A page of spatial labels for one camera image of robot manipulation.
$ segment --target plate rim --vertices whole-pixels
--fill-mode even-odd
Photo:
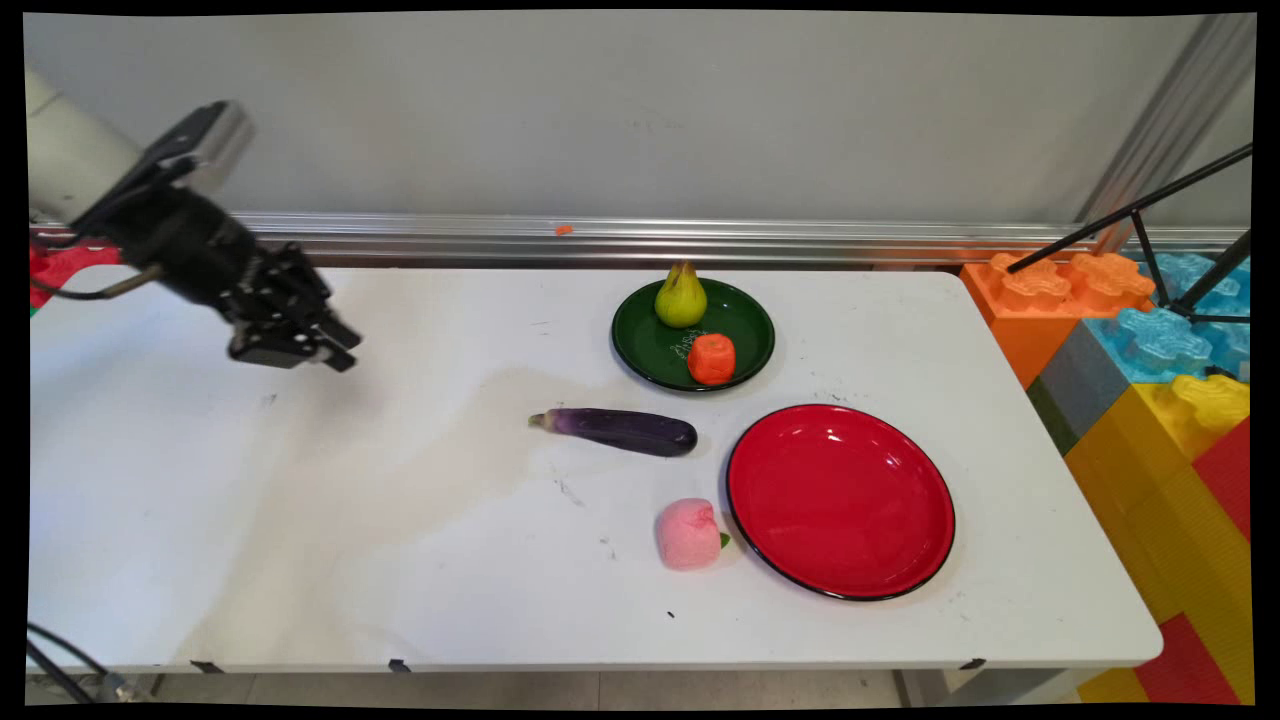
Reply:
[[[837,592],[832,592],[832,591],[828,591],[828,589],[824,589],[824,588],[819,588],[817,585],[812,585],[812,584],[801,580],[800,578],[792,577],[790,573],[787,573],[782,568],[778,568],[777,564],[773,562],[773,560],[771,560],[767,555],[764,555],[764,552],[755,543],[755,541],[751,539],[750,533],[748,533],[746,528],[742,527],[742,520],[737,516],[737,509],[733,506],[733,488],[730,486],[730,473],[732,473],[732,470],[733,470],[733,457],[737,455],[739,446],[742,445],[742,441],[746,438],[746,436],[753,429],[755,429],[755,425],[759,425],[762,421],[764,421],[768,418],[772,418],[773,415],[777,415],[778,413],[786,413],[787,410],[795,410],[796,407],[837,407],[840,410],[850,410],[852,413],[858,413],[859,415],[865,415],[865,416],[868,416],[868,418],[870,418],[873,420],[877,420],[879,423],[884,423],[886,425],[888,425],[890,428],[892,428],[893,432],[896,432],[900,436],[905,437],[911,445],[914,445],[920,451],[920,455],[923,455],[924,459],[933,468],[933,471],[938,474],[938,479],[942,482],[942,492],[946,495],[946,498],[947,498],[947,510],[951,512],[951,537],[947,538],[947,551],[942,555],[942,561],[938,562],[938,566],[934,568],[932,573],[929,573],[923,579],[920,579],[920,582],[915,583],[914,585],[911,585],[911,587],[909,587],[909,588],[906,588],[906,589],[904,589],[901,592],[890,593],[890,594],[859,596],[859,594],[837,593]],[[812,592],[815,592],[818,594],[823,594],[823,596],[827,596],[827,597],[833,597],[836,600],[845,600],[845,601],[851,601],[851,602],[879,602],[882,600],[892,600],[895,597],[902,597],[904,594],[915,592],[915,591],[920,589],[920,587],[923,587],[925,583],[928,583],[929,580],[932,580],[933,578],[936,578],[937,574],[941,573],[943,568],[946,568],[947,560],[951,559],[951,550],[955,547],[955,543],[956,543],[956,506],[955,506],[955,498],[951,496],[951,486],[947,484],[947,479],[942,475],[942,470],[938,470],[937,464],[933,461],[932,457],[929,457],[929,454],[925,452],[924,448],[920,447],[920,445],[918,442],[915,442],[914,439],[911,439],[911,436],[904,433],[902,430],[900,430],[892,423],[888,423],[887,420],[883,420],[882,418],[877,418],[876,415],[872,415],[870,413],[865,413],[863,410],[858,410],[856,407],[849,407],[847,405],[835,405],[832,402],[801,402],[799,405],[788,405],[786,407],[780,407],[777,410],[773,410],[772,413],[765,413],[764,415],[762,415],[760,418],[758,418],[754,423],[750,424],[750,427],[748,427],[745,430],[742,430],[742,434],[739,436],[737,442],[733,443],[733,450],[730,451],[730,454],[728,454],[728,462],[724,464],[724,497],[728,498],[728,512],[730,512],[730,516],[733,518],[733,524],[737,525],[737,530],[742,534],[742,539],[746,542],[748,547],[750,547],[751,551],[754,551],[755,555],[760,557],[760,560],[764,560],[764,562],[769,568],[772,568],[777,574],[780,574],[783,578],[791,580],[792,583],[795,583],[795,584],[805,588],[806,591],[812,591]]]
[[[635,297],[636,295],[640,295],[641,292],[644,292],[645,290],[648,290],[648,288],[650,288],[650,287],[653,287],[655,284],[660,286],[664,282],[664,281],[654,281],[652,283],[645,283],[645,284],[637,287],[636,290],[631,291],[630,295],[627,295],[625,299],[622,299],[622,302],[618,302],[618,307],[613,311],[613,320],[609,323],[609,342],[613,345],[613,350],[614,350],[614,352],[618,354],[618,357],[622,359],[622,364],[626,365],[627,368],[630,368],[632,373],[640,375],[641,378],[649,380],[650,383],[653,383],[655,386],[660,386],[660,387],[664,387],[664,388],[668,388],[668,389],[675,389],[675,391],[680,391],[680,392],[716,392],[716,391],[728,389],[731,387],[740,386],[740,384],[745,383],[746,380],[754,378],[755,375],[758,375],[760,373],[760,370],[764,369],[765,365],[769,364],[769,360],[773,359],[773,350],[774,350],[774,346],[777,345],[777,331],[773,327],[773,318],[769,316],[769,311],[764,309],[764,305],[760,305],[760,301],[756,300],[755,297],[751,297],[751,295],[749,292],[744,291],[742,288],[740,288],[737,286],[730,284],[730,283],[727,283],[724,281],[718,281],[716,278],[699,278],[699,281],[704,282],[704,283],[722,284],[722,286],[724,286],[727,288],[731,288],[735,292],[741,293],[744,297],[746,297],[748,300],[750,300],[751,302],[754,302],[755,306],[760,309],[760,314],[764,315],[764,322],[769,325],[769,345],[768,345],[768,347],[764,351],[764,359],[760,360],[760,364],[754,370],[751,370],[750,373],[746,373],[741,378],[735,378],[735,379],[732,379],[732,380],[730,380],[727,383],[722,383],[722,384],[718,384],[718,386],[704,386],[704,384],[681,386],[681,384],[668,383],[666,380],[659,380],[658,378],[650,375],[649,373],[646,373],[645,370],[643,370],[641,368],[639,368],[635,363],[631,361],[630,357],[627,357],[627,355],[625,352],[622,352],[621,343],[618,342],[618,318],[622,314],[622,307],[632,297]]]

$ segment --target orange fruit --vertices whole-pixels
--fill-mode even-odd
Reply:
[[[727,383],[733,377],[735,365],[737,354],[733,341],[719,333],[700,336],[689,351],[689,373],[704,386]]]

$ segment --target eggplant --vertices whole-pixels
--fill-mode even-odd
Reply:
[[[698,430],[684,420],[630,410],[558,407],[529,418],[530,425],[620,450],[676,457],[698,445]]]

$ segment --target table leg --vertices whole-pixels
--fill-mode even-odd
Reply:
[[[942,670],[900,670],[906,703],[911,707],[970,705],[1044,705],[1070,693],[1101,670],[1007,669],[983,670],[955,691]]]

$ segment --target white table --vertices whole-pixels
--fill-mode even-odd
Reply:
[[[129,671],[1023,669],[980,675],[1012,694],[970,700],[1161,650],[955,277],[707,273],[778,338],[758,377],[695,396],[611,350],[618,302],[662,273],[324,275],[365,336],[346,374],[233,363],[223,322],[161,287],[32,319],[31,620]],[[723,510],[733,442],[809,401],[883,418],[933,459],[956,510],[941,573],[831,600],[744,552],[727,518],[716,566],[666,570],[658,512]],[[659,459],[526,425],[561,405],[681,418],[699,445]]]

